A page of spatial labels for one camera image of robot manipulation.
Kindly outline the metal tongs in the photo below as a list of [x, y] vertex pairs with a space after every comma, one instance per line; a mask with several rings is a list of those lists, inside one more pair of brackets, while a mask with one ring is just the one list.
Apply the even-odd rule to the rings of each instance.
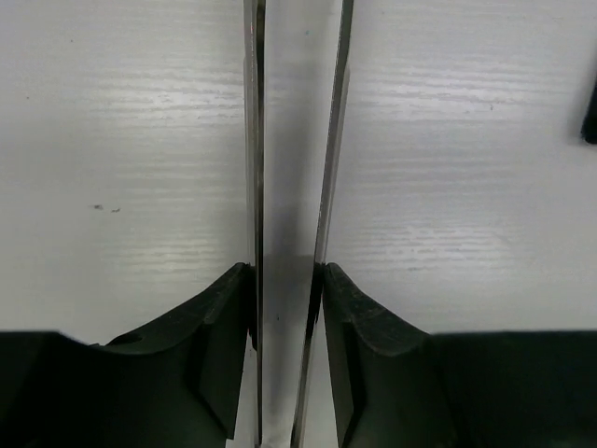
[[[245, 1], [244, 37], [244, 103], [247, 153], [247, 211], [251, 261], [256, 272], [256, 299], [253, 341], [257, 352], [256, 390], [256, 446], [264, 445], [264, 328], [265, 328], [265, 133], [266, 133], [266, 19], [265, 1]], [[313, 260], [310, 272], [310, 290], [301, 344], [298, 391], [289, 436], [291, 447], [305, 445], [305, 426], [309, 399], [310, 367], [323, 293], [323, 270], [326, 265], [327, 239], [340, 156], [346, 93], [350, 82], [349, 55], [354, 2], [340, 3], [340, 26], [335, 57], [330, 114], [326, 138], [326, 156], [322, 174]]]

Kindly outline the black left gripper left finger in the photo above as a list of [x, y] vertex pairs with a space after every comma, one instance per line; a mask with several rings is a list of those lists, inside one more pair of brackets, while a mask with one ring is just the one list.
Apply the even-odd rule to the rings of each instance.
[[255, 298], [246, 264], [108, 344], [1, 335], [5, 447], [222, 447], [234, 436]]

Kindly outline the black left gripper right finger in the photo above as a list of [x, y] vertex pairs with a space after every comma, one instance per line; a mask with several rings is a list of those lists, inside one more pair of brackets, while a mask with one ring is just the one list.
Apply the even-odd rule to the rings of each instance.
[[592, 447], [592, 330], [429, 334], [323, 273], [342, 447]]

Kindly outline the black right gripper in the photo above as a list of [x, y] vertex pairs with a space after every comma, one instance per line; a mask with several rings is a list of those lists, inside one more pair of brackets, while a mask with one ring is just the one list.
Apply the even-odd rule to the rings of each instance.
[[580, 135], [585, 143], [589, 145], [597, 144], [597, 82], [594, 83]]

